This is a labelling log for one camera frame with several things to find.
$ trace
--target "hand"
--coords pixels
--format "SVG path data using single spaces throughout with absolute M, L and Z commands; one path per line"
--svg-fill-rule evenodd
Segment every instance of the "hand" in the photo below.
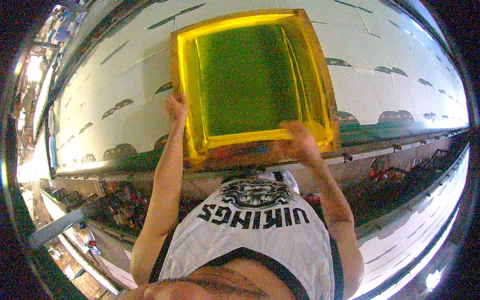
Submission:
M 292 137 L 292 140 L 279 143 L 284 153 L 293 151 L 296 158 L 307 166 L 313 166 L 323 161 L 322 153 L 314 136 L 302 123 L 298 121 L 284 121 L 279 126 L 287 129 Z
M 170 116 L 173 126 L 183 126 L 188 116 L 187 95 L 182 94 L 181 99 L 175 99 L 174 96 L 168 97 L 165 102 L 165 113 Z

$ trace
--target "panther graphic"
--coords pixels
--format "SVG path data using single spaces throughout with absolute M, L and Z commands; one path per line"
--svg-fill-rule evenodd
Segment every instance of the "panther graphic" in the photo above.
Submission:
M 292 193 L 282 182 L 252 178 L 234 181 L 220 188 L 218 197 L 223 203 L 232 203 L 238 208 L 258 210 L 288 204 Z

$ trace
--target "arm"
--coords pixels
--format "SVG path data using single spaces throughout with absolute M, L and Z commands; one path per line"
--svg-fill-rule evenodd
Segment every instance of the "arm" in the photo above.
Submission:
M 165 104 L 172 118 L 167 144 L 157 164 L 152 198 L 142 232 L 132 250 L 130 269 L 138 285 L 147 284 L 168 232 L 176 225 L 183 174 L 183 130 L 188 114 L 186 96 L 169 97 Z
M 328 165 L 322 158 L 315 138 L 298 122 L 285 122 L 281 127 L 288 130 L 293 141 L 286 145 L 297 150 L 298 159 L 309 167 L 322 186 L 320 203 L 328 233 L 335 239 L 343 268 L 344 298 L 352 297 L 360 286 L 364 261 L 357 249 L 353 214 L 342 190 Z

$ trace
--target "white tank top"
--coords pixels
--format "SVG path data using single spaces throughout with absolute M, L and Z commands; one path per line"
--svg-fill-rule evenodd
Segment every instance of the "white tank top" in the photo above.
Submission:
M 334 298 L 330 239 L 296 186 L 266 178 L 224 183 L 177 226 L 158 280 L 187 276 L 238 248 L 287 268 L 310 299 Z

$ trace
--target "man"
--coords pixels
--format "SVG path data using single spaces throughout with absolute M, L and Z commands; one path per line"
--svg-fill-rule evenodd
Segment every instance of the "man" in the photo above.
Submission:
M 322 185 L 328 231 L 288 172 L 225 182 L 177 225 L 185 94 L 169 97 L 172 128 L 132 251 L 139 287 L 124 299 L 345 299 L 364 271 L 351 209 L 314 137 L 284 122 L 298 158 Z

